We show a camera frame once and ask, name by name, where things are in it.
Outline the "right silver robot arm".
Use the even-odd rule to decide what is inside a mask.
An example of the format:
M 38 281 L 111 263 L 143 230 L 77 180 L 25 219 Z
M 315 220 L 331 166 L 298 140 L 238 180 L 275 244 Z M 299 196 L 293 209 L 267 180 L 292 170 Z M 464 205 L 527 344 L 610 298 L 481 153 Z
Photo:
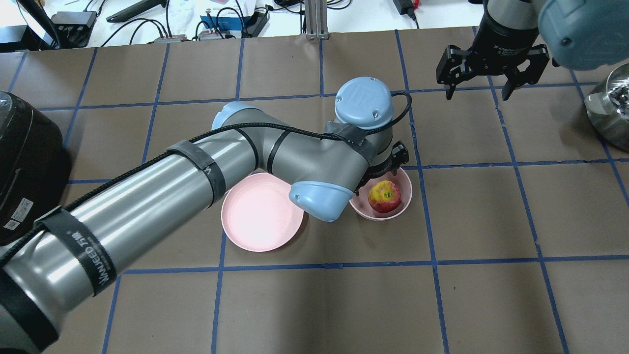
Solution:
M 483 16 L 469 49 L 448 45 L 436 82 L 451 99 L 478 76 L 505 76 L 502 99 L 539 82 L 549 63 L 595 70 L 627 60 L 626 0 L 483 0 Z

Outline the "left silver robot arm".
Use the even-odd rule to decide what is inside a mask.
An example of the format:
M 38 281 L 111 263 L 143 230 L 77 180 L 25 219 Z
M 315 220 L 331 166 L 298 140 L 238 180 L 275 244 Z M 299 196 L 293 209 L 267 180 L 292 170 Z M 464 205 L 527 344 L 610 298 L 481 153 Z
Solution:
M 392 144 L 392 128 L 412 100 L 406 96 L 396 117 L 393 97 L 379 79 L 351 79 L 322 134 L 228 103 L 209 132 L 36 219 L 1 258 L 1 352 L 45 351 L 70 311 L 254 170 L 289 183 L 301 210 L 337 220 L 369 179 L 408 161 L 403 145 Z

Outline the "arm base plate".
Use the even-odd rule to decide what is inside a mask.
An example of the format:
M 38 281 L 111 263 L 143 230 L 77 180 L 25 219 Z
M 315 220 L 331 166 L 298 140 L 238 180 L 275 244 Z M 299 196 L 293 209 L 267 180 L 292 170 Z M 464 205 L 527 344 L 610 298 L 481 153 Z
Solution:
M 629 150 L 629 64 L 612 70 L 589 95 L 584 104 L 595 130 L 611 145 Z

